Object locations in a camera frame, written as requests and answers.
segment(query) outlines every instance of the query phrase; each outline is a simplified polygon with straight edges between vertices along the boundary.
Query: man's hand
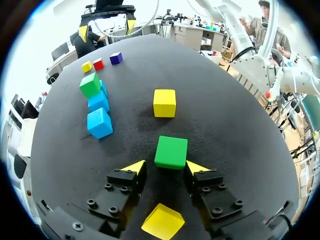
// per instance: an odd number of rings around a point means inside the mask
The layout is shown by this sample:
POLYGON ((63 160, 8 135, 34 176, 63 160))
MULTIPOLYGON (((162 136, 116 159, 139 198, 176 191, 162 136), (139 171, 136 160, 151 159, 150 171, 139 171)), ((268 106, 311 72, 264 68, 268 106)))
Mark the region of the man's hand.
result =
POLYGON ((291 53, 289 51, 286 51, 283 46, 280 46, 279 44, 277 44, 276 48, 284 57, 286 57, 287 59, 290 59, 291 53))
POLYGON ((244 26, 244 27, 248 26, 247 20, 245 18, 239 18, 239 20, 240 20, 240 23, 242 24, 242 26, 244 26))

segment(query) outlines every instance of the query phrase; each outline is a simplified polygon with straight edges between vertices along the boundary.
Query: large green cube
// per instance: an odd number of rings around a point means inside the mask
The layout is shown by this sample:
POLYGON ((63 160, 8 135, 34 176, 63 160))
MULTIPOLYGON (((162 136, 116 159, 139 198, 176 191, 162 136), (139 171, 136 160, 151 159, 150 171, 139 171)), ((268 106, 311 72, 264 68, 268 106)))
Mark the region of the large green cube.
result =
POLYGON ((82 78, 80 90, 87 99, 99 94, 101 85, 97 73, 94 72, 82 78))
POLYGON ((159 136, 154 163, 159 168, 183 169, 186 165, 188 140, 159 136))

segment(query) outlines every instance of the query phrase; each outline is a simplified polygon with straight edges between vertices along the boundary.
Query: monitor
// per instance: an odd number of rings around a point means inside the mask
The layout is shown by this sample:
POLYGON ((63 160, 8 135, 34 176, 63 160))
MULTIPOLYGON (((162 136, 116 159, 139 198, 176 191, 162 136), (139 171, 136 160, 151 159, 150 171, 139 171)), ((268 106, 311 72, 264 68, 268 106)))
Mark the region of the monitor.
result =
POLYGON ((72 46, 74 46, 74 41, 78 36, 79 36, 79 33, 77 31, 70 36, 70 42, 71 42, 72 46))
POLYGON ((64 44, 57 47, 52 53, 53 61, 55 61, 57 58, 59 58, 61 55, 66 54, 69 52, 68 44, 65 42, 64 44))

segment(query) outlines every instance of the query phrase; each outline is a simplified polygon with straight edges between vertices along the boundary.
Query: person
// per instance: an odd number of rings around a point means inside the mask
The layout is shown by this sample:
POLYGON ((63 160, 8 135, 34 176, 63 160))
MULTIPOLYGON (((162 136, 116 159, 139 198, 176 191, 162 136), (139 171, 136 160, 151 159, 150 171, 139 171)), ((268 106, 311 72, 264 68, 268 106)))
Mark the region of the person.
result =
MULTIPOLYGON (((264 43, 270 17, 270 1, 259 0, 258 3, 261 7, 263 17, 253 18, 250 24, 248 24, 247 20, 244 18, 239 19, 240 23, 244 26, 247 34, 253 36, 252 43, 257 49, 259 49, 264 43)), ((289 59, 291 56, 291 47, 289 40, 280 27, 277 28, 272 48, 277 49, 287 59, 289 59)), ((233 57, 235 57, 236 50, 233 44, 231 44, 230 49, 233 52, 233 57)))
POLYGON ((93 33, 89 26, 86 42, 84 42, 79 35, 73 41, 78 59, 96 50, 94 41, 95 42, 102 41, 105 39, 105 37, 106 37, 105 35, 99 36, 93 33))

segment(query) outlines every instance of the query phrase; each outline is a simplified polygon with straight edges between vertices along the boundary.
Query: red cube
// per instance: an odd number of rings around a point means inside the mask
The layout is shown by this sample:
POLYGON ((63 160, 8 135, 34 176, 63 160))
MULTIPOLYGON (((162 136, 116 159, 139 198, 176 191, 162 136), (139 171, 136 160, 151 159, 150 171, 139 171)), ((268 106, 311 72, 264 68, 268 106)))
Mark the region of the red cube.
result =
POLYGON ((99 70, 103 69, 105 67, 105 64, 104 64, 104 61, 102 60, 102 57, 100 57, 97 60, 95 60, 93 62, 93 66, 94 66, 94 69, 96 71, 99 71, 99 70))

